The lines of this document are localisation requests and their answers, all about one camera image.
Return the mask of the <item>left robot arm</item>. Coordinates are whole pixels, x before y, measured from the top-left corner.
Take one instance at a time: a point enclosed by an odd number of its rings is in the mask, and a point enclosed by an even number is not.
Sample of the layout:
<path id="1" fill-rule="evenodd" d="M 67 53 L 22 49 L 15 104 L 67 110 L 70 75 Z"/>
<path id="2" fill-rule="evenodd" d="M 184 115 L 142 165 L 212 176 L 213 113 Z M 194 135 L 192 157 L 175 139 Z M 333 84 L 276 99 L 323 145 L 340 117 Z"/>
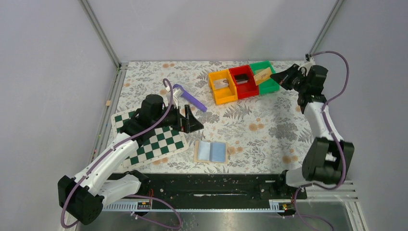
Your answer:
<path id="1" fill-rule="evenodd" d="M 142 101 L 128 121 L 123 123 L 115 140 L 82 171 L 73 177 L 63 176 L 57 183 L 59 205 L 62 208 L 61 225 L 70 228 L 80 222 L 92 223 L 105 205 L 138 192 L 141 180 L 127 174 L 118 180 L 106 183 L 119 165 L 150 137 L 157 128 L 191 133 L 204 128 L 185 105 L 182 115 L 175 97 L 167 97 L 168 105 L 160 95 L 150 94 Z M 67 225 L 65 214 L 69 213 L 76 222 Z"/>

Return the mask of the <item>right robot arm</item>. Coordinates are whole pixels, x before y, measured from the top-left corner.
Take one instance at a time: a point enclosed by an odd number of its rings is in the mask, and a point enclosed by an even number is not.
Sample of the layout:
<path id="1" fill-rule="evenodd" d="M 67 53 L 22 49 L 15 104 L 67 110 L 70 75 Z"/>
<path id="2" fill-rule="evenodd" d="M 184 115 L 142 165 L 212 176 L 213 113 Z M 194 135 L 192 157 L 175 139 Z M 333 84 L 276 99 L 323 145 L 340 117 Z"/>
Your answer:
<path id="1" fill-rule="evenodd" d="M 354 154 L 353 143 L 343 140 L 331 120 L 328 100 L 322 93 L 327 73 L 328 69 L 320 65 L 293 64 L 270 76 L 285 90 L 298 93 L 297 104 L 314 136 L 302 166 L 284 173 L 284 182 L 291 187 L 338 188 L 345 180 Z"/>

